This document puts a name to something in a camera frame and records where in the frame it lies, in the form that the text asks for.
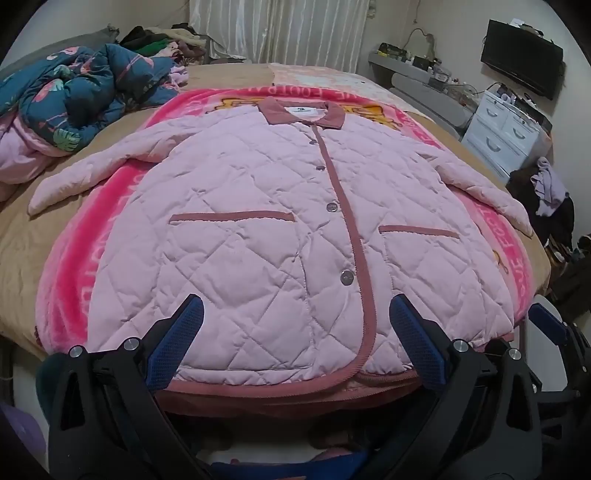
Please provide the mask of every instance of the blue gripper pad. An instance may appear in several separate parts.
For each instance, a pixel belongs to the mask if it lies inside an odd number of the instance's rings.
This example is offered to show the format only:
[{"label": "blue gripper pad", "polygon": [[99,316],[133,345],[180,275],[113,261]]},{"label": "blue gripper pad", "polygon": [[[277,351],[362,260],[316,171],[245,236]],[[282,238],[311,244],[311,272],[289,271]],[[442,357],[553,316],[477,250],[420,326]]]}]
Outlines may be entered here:
[{"label": "blue gripper pad", "polygon": [[203,302],[194,297],[148,358],[146,386],[152,393],[164,390],[203,324]]},{"label": "blue gripper pad", "polygon": [[541,303],[534,303],[527,316],[555,345],[564,345],[568,340],[565,325],[552,315]]},{"label": "blue gripper pad", "polygon": [[421,323],[426,322],[405,295],[390,302],[390,324],[402,342],[413,367],[429,390],[442,392],[446,385],[446,364]]}]

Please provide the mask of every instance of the jacket collar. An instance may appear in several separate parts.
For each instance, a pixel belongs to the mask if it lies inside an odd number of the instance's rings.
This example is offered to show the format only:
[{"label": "jacket collar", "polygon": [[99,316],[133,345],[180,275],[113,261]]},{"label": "jacket collar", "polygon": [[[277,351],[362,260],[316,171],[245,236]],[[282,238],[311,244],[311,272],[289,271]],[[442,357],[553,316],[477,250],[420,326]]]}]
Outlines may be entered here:
[{"label": "jacket collar", "polygon": [[[306,106],[312,108],[325,108],[326,115],[318,120],[304,120],[292,115],[285,107]],[[334,102],[287,102],[277,101],[273,97],[266,97],[258,103],[258,109],[265,116],[270,125],[293,124],[302,122],[306,125],[318,125],[324,128],[340,129],[345,123],[345,111]]]}]

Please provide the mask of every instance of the metal bolt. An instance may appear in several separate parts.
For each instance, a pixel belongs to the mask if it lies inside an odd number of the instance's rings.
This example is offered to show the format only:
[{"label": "metal bolt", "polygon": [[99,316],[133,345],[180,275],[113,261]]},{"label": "metal bolt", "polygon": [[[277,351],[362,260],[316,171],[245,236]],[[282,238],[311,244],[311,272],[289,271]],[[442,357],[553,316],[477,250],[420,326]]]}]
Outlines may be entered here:
[{"label": "metal bolt", "polygon": [[468,350],[468,344],[464,341],[464,340],[456,340],[455,342],[453,342],[453,347],[458,351],[458,352],[467,352]]},{"label": "metal bolt", "polygon": [[76,345],[70,348],[70,356],[72,358],[78,358],[84,352],[84,347],[82,345]]},{"label": "metal bolt", "polygon": [[517,348],[509,348],[509,356],[513,360],[521,360],[521,352]]},{"label": "metal bolt", "polygon": [[136,337],[128,338],[123,342],[123,348],[130,352],[134,351],[137,347],[139,347],[139,339]]}]

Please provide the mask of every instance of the tan bedsheet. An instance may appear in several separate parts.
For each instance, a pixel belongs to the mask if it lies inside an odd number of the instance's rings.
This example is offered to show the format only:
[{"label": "tan bedsheet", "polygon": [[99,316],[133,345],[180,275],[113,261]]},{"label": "tan bedsheet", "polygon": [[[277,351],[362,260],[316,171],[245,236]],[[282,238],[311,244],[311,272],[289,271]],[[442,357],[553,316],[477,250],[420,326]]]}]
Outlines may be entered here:
[{"label": "tan bedsheet", "polygon": [[[221,64],[189,67],[190,80],[185,89],[242,88],[268,86],[273,73],[266,65]],[[0,335],[42,358],[45,353],[35,340],[35,297],[43,265],[51,247],[68,221],[82,205],[85,195],[67,199],[30,219],[27,205],[40,181],[56,174],[77,160],[104,150],[134,132],[152,114],[152,110],[134,112],[99,133],[88,147],[50,167],[43,175],[23,185],[0,210]],[[419,115],[417,121],[472,167],[492,178],[490,172],[470,152],[435,123]],[[524,239],[534,264],[538,288],[547,284],[550,265],[537,238]]]}]

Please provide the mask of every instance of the pink quilted jacket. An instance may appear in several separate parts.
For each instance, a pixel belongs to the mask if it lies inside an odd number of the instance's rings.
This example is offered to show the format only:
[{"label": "pink quilted jacket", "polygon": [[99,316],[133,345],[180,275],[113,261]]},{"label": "pink quilted jacket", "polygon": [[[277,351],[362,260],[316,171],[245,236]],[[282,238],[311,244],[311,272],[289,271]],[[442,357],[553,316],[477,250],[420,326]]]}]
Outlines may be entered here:
[{"label": "pink quilted jacket", "polygon": [[160,164],[106,244],[87,347],[142,337],[198,294],[205,321],[172,390],[282,397],[395,380],[411,368],[388,318],[400,292],[451,338],[512,331],[492,250],[446,185],[531,235],[527,214],[448,151],[335,103],[267,98],[132,134],[44,180],[30,213],[132,157]]}]

